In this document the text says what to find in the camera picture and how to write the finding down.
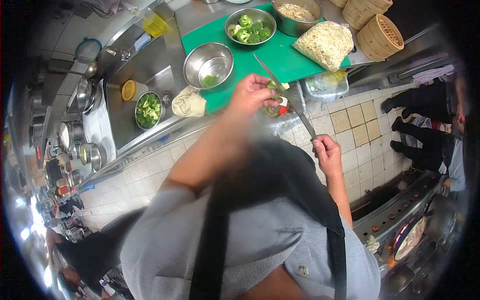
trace left hand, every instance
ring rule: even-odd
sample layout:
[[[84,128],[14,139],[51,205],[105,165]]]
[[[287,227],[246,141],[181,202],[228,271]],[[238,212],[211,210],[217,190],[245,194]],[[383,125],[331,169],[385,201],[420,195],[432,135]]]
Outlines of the left hand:
[[[261,107],[277,106],[278,101],[272,99],[275,90],[266,88],[269,81],[254,73],[242,79],[235,86],[227,111],[250,117]]]

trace black apron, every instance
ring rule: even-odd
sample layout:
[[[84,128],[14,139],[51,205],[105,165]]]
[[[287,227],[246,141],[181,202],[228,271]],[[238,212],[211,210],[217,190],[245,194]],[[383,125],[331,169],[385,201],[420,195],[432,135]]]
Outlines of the black apron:
[[[345,232],[338,207],[305,151],[275,139],[254,145],[251,159],[215,181],[193,269],[190,300],[219,299],[231,212],[287,197],[327,229],[335,300],[347,296]]]

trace bamboo steamer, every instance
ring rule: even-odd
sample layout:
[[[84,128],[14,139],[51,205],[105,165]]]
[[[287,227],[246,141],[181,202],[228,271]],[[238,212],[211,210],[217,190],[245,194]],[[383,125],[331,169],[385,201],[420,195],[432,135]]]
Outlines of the bamboo steamer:
[[[342,16],[350,26],[361,30],[376,14],[383,14],[392,4],[392,0],[348,0]]]
[[[345,4],[348,0],[330,0],[334,5],[338,6],[339,8],[344,8]]]
[[[373,17],[357,33],[362,52],[373,61],[381,61],[403,49],[403,37],[393,22],[382,14]]]

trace knife blade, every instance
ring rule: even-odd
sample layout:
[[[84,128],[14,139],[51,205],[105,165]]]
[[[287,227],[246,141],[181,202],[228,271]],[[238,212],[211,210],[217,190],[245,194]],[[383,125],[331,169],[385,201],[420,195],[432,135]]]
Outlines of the knife blade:
[[[278,78],[275,75],[273,75],[272,71],[255,54],[253,54],[253,56],[255,56],[255,58],[260,63],[262,68],[265,70],[265,72],[267,72],[268,76],[270,76],[270,78],[273,80],[273,82],[280,89],[280,91],[283,94],[283,97],[287,98],[287,100],[290,102],[293,110],[297,113],[298,117],[302,121],[303,125],[307,129],[307,131],[310,134],[310,136],[312,137],[312,139],[316,139],[317,134],[315,133],[315,130],[313,129],[312,125],[310,124],[310,122],[308,122],[307,117],[303,113],[303,105],[300,101],[300,95],[295,93],[292,89],[288,89],[288,90],[285,89],[283,87],[282,83],[278,80]]]

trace tiled floor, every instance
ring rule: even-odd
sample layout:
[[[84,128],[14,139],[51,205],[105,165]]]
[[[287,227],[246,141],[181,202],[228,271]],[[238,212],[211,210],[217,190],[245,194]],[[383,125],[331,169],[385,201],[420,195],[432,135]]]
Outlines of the tiled floor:
[[[384,114],[380,104],[392,93],[413,88],[407,84],[391,89],[373,90],[328,103],[309,103],[306,113],[317,134],[328,134],[342,147],[342,168],[348,200],[353,202],[366,190],[384,184],[411,166],[411,160],[394,153],[390,141],[400,140],[391,125],[401,110]],[[317,161],[312,153],[310,135],[299,124],[283,132],[281,138],[301,147]],[[173,164],[185,153],[198,135],[160,149],[128,166],[121,174],[96,185],[94,190],[81,194],[87,211],[85,224],[93,231],[100,230],[114,218],[130,210],[148,205],[168,175]],[[325,175],[316,165],[320,181]]]

